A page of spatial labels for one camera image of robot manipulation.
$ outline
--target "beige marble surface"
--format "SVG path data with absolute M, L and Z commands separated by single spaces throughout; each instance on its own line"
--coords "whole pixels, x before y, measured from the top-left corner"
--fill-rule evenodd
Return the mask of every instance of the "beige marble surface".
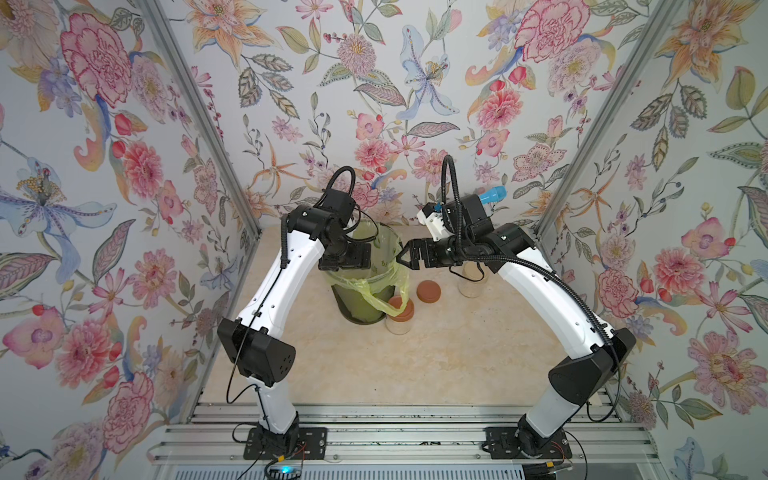
M 424 227 L 397 227 L 404 240 Z M 280 229 L 267 228 L 237 312 L 247 304 L 280 249 Z M 359 326 L 339 313 L 323 272 L 314 269 L 290 310 L 282 340 L 296 347 L 287 377 L 294 403 L 406 405 L 533 405 L 547 372 L 565 353 L 528 302 L 493 275 L 485 293 L 469 299 L 447 269 L 411 272 L 412 330 L 391 334 L 384 321 Z M 415 296 L 422 280 L 442 288 L 433 304 Z M 201 402 L 223 402 L 232 364 L 214 363 Z M 246 385 L 235 372 L 232 396 Z M 240 397 L 253 402 L 249 392 Z

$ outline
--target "blue cap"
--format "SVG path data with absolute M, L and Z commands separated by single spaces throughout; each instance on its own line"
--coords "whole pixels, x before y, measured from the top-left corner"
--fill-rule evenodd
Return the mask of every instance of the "blue cap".
M 480 195 L 480 202 L 483 204 L 496 203 L 504 200 L 507 197 L 507 189 L 503 186 L 493 187 L 483 195 Z

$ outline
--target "blue flower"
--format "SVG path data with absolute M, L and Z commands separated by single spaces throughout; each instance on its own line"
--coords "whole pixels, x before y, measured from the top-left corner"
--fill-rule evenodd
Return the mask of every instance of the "blue flower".
M 227 268 L 224 268 L 224 261 L 221 257 L 216 257 L 216 266 L 214 267 L 216 274 L 211 272 L 203 273 L 200 277 L 200 285 L 206 286 L 211 290 L 215 290 L 220 287 L 224 287 L 227 290 L 234 290 L 235 285 L 233 280 L 237 280 L 237 257 L 230 263 Z
M 61 180 L 53 167 L 33 157 L 28 159 L 27 165 L 29 170 L 22 168 L 16 173 L 20 180 L 16 189 L 23 192 L 28 200 L 14 197 L 0 187 L 0 218 L 11 224 L 17 237 L 43 232 L 58 241 L 61 265 L 56 271 L 56 281 L 62 284 L 80 266 L 80 254 L 69 240 L 69 235 L 78 225 L 97 228 L 106 224 L 117 204 L 87 202 L 76 207 L 60 205 L 67 197 L 61 191 Z
M 83 98 L 67 84 L 56 84 L 53 86 L 51 93 L 56 97 L 56 106 L 63 110 L 68 117 L 72 118 L 74 113 L 82 115 L 83 111 L 80 108 L 80 100 Z
M 433 57 L 431 61 L 427 61 L 425 73 L 425 69 L 421 65 L 423 53 L 424 41 L 419 31 L 413 25 L 403 27 L 400 61 L 402 62 L 402 67 L 408 72 L 406 75 L 406 85 L 413 88 L 414 95 L 410 108 L 397 114 L 398 120 L 412 120 L 415 118 L 422 102 L 431 103 L 435 112 L 441 115 L 458 113 L 458 108 L 453 107 L 451 99 L 439 94 L 435 90 L 435 85 L 440 85 L 440 81 L 448 74 L 450 68 L 448 55 L 443 55 L 440 59 Z
M 144 358 L 144 371 L 149 376 L 154 376 L 157 371 L 157 366 L 160 365 L 160 361 L 163 359 L 163 352 L 157 348 L 157 345 L 149 345 L 147 351 L 142 353 Z

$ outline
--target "wire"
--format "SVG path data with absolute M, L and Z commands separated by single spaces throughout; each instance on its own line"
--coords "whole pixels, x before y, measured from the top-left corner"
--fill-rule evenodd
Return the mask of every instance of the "wire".
M 587 452 L 584 450 L 584 447 L 581 446 L 581 442 L 578 441 L 578 439 L 576 438 L 576 435 L 566 430 L 563 430 L 563 432 L 573 437 L 573 440 L 575 440 L 576 443 L 578 443 L 578 447 L 581 449 L 581 454 L 584 456 L 584 480 L 587 480 L 587 476 L 589 474 L 589 464 L 587 463 Z
M 253 466 L 256 464 L 256 462 L 258 462 L 259 460 L 261 460 L 261 452 L 259 452 L 259 456 L 256 457 L 256 460 L 253 460 L 253 463 L 250 464 L 250 467 L 246 468 L 245 472 L 241 473 L 240 476 L 236 478 L 236 480 L 240 480 L 242 477 L 244 477 L 245 474 L 248 473 L 248 471 L 251 470 Z

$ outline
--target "green leaf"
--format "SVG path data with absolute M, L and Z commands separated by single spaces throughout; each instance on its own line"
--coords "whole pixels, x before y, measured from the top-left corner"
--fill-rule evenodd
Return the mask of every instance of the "green leaf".
M 627 6 L 624 0 L 607 0 L 590 7 L 590 12 L 598 17 L 609 17 L 625 10 Z
M 179 291 L 182 295 L 189 298 L 190 295 L 190 281 L 179 271 Z
M 293 118 L 299 117 L 299 112 L 296 111 L 296 107 L 293 105 L 293 102 L 288 100 L 285 95 L 279 94 L 274 90 L 270 90 L 270 97 L 272 97 L 272 101 L 275 102 L 275 105 L 277 105 L 277 107 L 283 111 L 284 114 Z
M 109 22 L 109 26 L 117 31 L 127 30 L 131 26 L 131 19 L 134 14 L 127 8 L 117 7 L 112 14 L 112 20 Z
M 616 25 L 626 25 L 629 22 L 632 22 L 635 17 L 637 17 L 637 13 L 635 12 L 622 12 L 613 19 L 608 22 L 608 25 L 605 25 L 605 28 L 615 27 Z
M 662 402 L 656 402 L 656 412 L 659 414 L 659 419 L 662 421 L 665 427 L 670 428 L 670 414 L 667 411 L 667 407 Z
M 117 225 L 109 236 L 94 253 L 93 274 L 94 282 L 98 284 L 106 272 L 118 264 L 125 251 L 125 244 L 128 240 L 128 230 L 135 222 L 135 219 L 126 220 Z
M 684 161 L 683 164 L 680 165 L 680 168 L 677 169 L 677 175 L 680 175 L 689 171 L 691 168 L 694 167 L 694 165 L 698 160 L 699 160 L 699 157 L 691 157 L 688 160 Z
M 768 195 L 755 187 L 739 187 L 750 200 L 750 224 L 768 248 Z
M 542 184 L 540 181 L 534 180 L 530 184 L 525 185 L 524 187 L 520 187 L 517 190 L 515 190 L 515 192 L 512 194 L 512 198 L 517 200 L 518 198 L 522 197 L 523 195 L 525 195 L 529 191 L 533 190 L 534 188 L 536 188 L 536 187 L 543 187 L 543 186 L 544 186 L 544 184 Z
M 725 94 L 725 104 L 732 110 L 741 110 L 755 93 L 755 75 L 744 67 L 736 67 Z
M 379 30 L 379 27 L 368 22 L 362 26 L 362 29 L 365 31 L 366 35 L 368 35 L 368 38 L 384 45 L 384 37 L 382 37 L 382 32 Z
M 755 100 L 755 105 L 752 106 L 752 113 L 750 116 L 754 117 L 761 111 L 765 110 L 766 107 L 768 107 L 768 87 L 765 87 L 763 91 L 757 95 L 757 100 Z
M 320 47 L 322 46 L 320 44 L 320 30 L 317 29 L 314 18 L 310 21 L 310 41 L 312 42 L 312 45 L 314 45 L 315 50 L 320 50 Z
M 696 420 L 708 420 L 722 415 L 712 405 L 700 399 L 685 399 L 678 405 Z
M 0 253 L 0 300 L 21 292 L 55 260 L 43 253 Z
M 325 87 L 328 84 L 332 84 L 334 81 L 344 80 L 352 76 L 352 72 L 344 66 L 343 63 L 335 63 L 326 71 L 323 75 L 323 79 L 320 82 L 321 87 Z
M 667 125 L 662 125 L 661 130 L 659 130 L 659 134 L 656 136 L 656 141 L 654 142 L 654 149 L 652 153 L 654 169 L 656 171 L 659 171 L 659 168 L 661 168 L 661 164 L 664 162 L 664 159 L 667 158 L 667 152 L 669 149 L 669 131 L 667 130 Z
M 763 145 L 753 141 L 745 141 L 739 144 L 728 145 L 717 151 L 707 152 L 710 157 L 718 160 L 732 161 L 744 168 L 754 170 L 763 165 L 763 159 L 760 158 L 760 151 Z
M 739 116 L 728 117 L 725 120 L 721 121 L 719 124 L 710 128 L 708 131 L 711 131 L 714 134 L 724 134 L 729 131 L 736 130 L 747 120 L 749 120 L 749 118 L 747 117 L 739 117 Z
M 755 317 L 755 323 L 760 326 L 765 333 L 768 333 L 768 298 L 757 295 L 739 295 L 744 300 L 746 306 L 752 311 Z
M 690 415 L 688 415 L 688 413 L 678 404 L 675 404 L 674 411 L 677 413 L 677 416 L 680 417 L 680 420 L 686 422 L 688 425 L 690 425 L 691 428 L 694 428 L 694 421 L 691 419 Z
M 694 118 L 707 117 L 707 99 L 701 90 L 691 85 L 683 85 L 680 89 L 680 99 L 683 101 L 685 111 Z
M 394 5 L 379 5 L 379 12 L 387 18 L 402 15 L 402 10 Z
M 297 54 L 305 54 L 310 50 L 310 44 L 307 43 L 304 34 L 294 27 L 277 27 L 277 31 L 283 36 L 283 40 L 286 41 L 288 48 Z
M 580 238 L 589 237 L 590 235 L 595 235 L 594 230 L 592 230 L 589 227 L 582 227 L 576 231 L 576 234 Z

